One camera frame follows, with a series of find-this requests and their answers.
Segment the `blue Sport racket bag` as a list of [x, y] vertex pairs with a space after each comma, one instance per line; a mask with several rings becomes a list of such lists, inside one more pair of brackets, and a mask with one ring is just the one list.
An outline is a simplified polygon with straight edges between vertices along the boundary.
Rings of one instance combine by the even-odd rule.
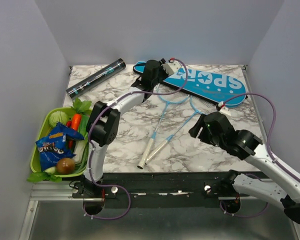
[[156, 92], [167, 87], [168, 90], [176, 90], [183, 86], [185, 78], [187, 82], [182, 87], [181, 93], [197, 97], [216, 109], [225, 104], [226, 108], [235, 108], [241, 105], [247, 96], [246, 86], [235, 77], [207, 72], [194, 68], [185, 69], [179, 62], [175, 64], [178, 70], [154, 89]]

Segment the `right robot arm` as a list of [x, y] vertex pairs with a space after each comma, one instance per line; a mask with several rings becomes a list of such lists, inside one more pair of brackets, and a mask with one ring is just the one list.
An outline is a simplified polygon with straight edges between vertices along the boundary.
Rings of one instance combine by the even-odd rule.
[[245, 129], [234, 129], [227, 116], [218, 111], [201, 114], [188, 132], [191, 137], [253, 165], [273, 182], [266, 183], [229, 170], [226, 177], [211, 186], [207, 194], [249, 195], [278, 207], [290, 220], [300, 225], [300, 173], [269, 153], [259, 137]]

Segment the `black Boka shuttlecock tube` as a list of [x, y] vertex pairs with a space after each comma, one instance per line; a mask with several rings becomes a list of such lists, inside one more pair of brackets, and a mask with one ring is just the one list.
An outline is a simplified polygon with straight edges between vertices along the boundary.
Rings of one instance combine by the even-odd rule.
[[81, 80], [75, 85], [68, 87], [66, 89], [66, 93], [72, 100], [74, 100], [75, 98], [84, 95], [85, 93], [97, 87], [98, 85], [105, 82], [109, 78], [118, 74], [125, 68], [126, 68], [126, 63], [122, 58], [119, 58], [116, 61], [112, 62], [111, 64], [103, 67], [96, 73], [88, 76], [84, 80]]

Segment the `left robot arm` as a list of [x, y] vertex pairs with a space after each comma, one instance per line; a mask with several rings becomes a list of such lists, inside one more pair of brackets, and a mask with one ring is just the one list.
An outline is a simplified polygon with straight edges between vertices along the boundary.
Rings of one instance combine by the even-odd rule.
[[101, 191], [98, 181], [103, 177], [103, 166], [109, 145], [117, 136], [121, 116], [135, 106], [155, 95], [154, 88], [170, 76], [167, 61], [148, 60], [143, 73], [134, 81], [128, 92], [116, 99], [94, 104], [86, 125], [88, 132], [89, 154], [84, 176], [88, 180], [83, 191], [91, 198], [97, 197]]

